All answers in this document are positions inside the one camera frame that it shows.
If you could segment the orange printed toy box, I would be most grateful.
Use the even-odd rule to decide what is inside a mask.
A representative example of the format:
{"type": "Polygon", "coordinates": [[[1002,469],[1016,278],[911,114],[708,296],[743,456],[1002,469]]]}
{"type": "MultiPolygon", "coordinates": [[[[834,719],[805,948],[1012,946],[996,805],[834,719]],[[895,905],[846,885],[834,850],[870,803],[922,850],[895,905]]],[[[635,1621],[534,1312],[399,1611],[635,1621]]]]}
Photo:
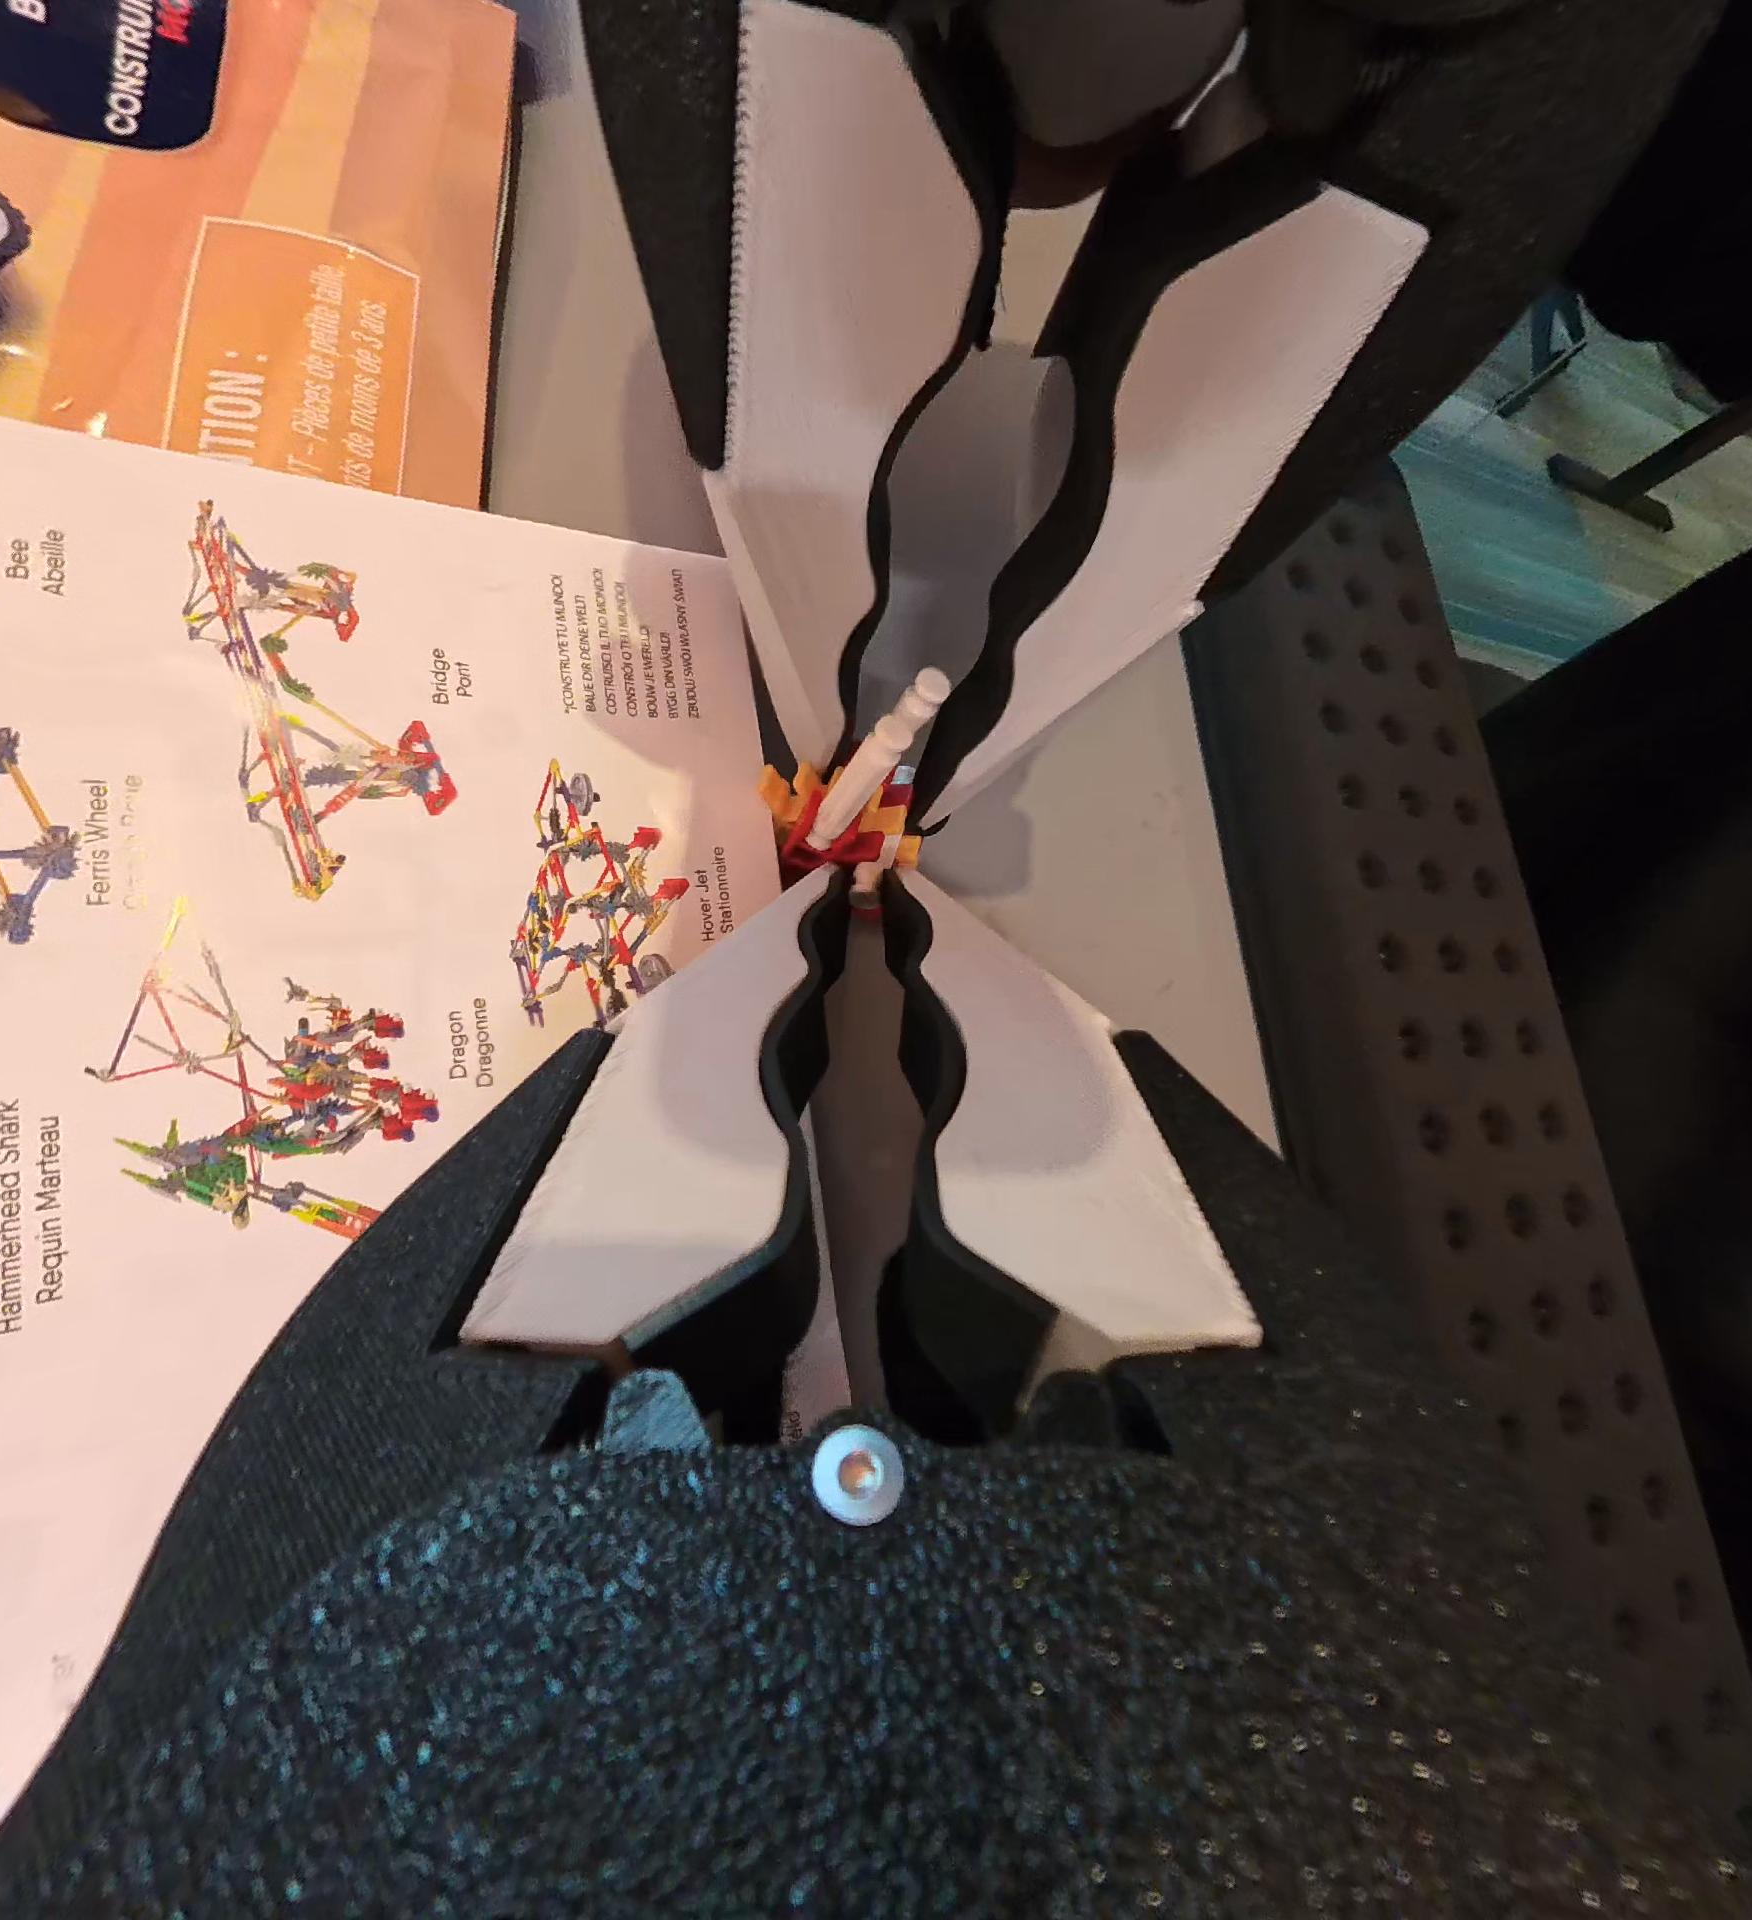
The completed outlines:
{"type": "Polygon", "coordinates": [[[0,3],[0,417],[481,503],[516,19],[0,3]]]}

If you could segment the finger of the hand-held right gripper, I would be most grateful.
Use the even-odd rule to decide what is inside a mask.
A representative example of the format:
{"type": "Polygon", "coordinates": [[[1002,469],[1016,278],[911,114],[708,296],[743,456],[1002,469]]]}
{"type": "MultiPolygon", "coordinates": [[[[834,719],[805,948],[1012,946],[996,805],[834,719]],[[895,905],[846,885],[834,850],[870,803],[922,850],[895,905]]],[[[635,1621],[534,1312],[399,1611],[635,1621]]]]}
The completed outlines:
{"type": "Polygon", "coordinates": [[[833,754],[889,596],[889,473],[981,345],[1008,138],[934,27],[739,7],[723,454],[704,475],[788,747],[833,754]]]}
{"type": "Polygon", "coordinates": [[[1071,356],[1069,477],[996,575],[987,639],[916,772],[944,821],[1110,676],[1176,633],[1402,288],[1428,228],[1312,194],[1176,274],[1106,401],[1071,356]]]}

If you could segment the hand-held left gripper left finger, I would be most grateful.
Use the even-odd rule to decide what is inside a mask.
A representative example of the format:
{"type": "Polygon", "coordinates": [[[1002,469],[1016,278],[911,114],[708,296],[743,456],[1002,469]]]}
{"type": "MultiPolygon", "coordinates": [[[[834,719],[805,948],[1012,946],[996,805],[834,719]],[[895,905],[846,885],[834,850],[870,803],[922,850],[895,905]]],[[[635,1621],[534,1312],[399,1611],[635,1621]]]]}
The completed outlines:
{"type": "Polygon", "coordinates": [[[790,1248],[846,907],[807,873],[618,1020],[462,1342],[634,1348],[790,1248]]]}

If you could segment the white printed instruction booklet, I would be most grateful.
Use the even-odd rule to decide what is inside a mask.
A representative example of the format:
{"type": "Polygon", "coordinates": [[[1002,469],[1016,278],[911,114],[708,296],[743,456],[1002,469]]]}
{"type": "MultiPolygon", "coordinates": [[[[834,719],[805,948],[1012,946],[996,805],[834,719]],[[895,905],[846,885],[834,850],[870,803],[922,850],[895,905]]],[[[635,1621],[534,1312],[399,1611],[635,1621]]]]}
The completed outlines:
{"type": "Polygon", "coordinates": [[[774,891],[725,563],[0,419],[0,1818],[321,1273],[774,891]]]}

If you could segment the black dotted mat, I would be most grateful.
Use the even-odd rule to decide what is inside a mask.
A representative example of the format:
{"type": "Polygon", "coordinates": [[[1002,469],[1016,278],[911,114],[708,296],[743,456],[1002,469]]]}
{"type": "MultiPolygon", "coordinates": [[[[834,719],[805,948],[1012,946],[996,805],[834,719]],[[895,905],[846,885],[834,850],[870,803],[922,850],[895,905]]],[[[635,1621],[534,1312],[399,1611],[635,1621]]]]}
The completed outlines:
{"type": "Polygon", "coordinates": [[[1531,1500],[1627,1759],[1752,1841],[1748,1656],[1398,469],[1182,647],[1283,1150],[1531,1500]]]}

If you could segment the black table leg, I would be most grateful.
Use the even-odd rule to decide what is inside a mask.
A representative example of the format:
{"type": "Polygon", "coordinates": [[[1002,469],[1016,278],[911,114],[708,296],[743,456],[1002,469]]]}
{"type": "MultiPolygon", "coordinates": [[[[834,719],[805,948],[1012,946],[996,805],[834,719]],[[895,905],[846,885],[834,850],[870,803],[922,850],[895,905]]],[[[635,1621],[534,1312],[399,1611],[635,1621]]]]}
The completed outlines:
{"type": "MultiPolygon", "coordinates": [[[[1558,386],[1588,356],[1597,327],[1574,290],[1554,286],[1535,298],[1521,333],[1527,366],[1490,403],[1492,417],[1500,421],[1517,419],[1543,391],[1558,386]]],[[[1654,350],[1669,393],[1693,411],[1693,419],[1613,469],[1562,448],[1549,450],[1541,469],[1562,493],[1664,536],[1673,528],[1675,514],[1660,487],[1728,444],[1752,440],[1752,391],[1724,401],[1693,376],[1671,347],[1656,341],[1654,350]]]]}

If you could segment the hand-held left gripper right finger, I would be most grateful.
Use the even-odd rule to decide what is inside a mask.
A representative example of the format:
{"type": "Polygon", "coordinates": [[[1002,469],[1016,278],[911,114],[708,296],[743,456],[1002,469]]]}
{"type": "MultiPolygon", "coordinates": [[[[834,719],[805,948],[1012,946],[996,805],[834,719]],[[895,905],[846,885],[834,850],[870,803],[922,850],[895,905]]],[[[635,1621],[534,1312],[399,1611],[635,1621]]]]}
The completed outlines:
{"type": "Polygon", "coordinates": [[[883,938],[932,1246],[1112,1346],[1260,1344],[1104,1012],[920,875],[887,879],[883,938]]]}

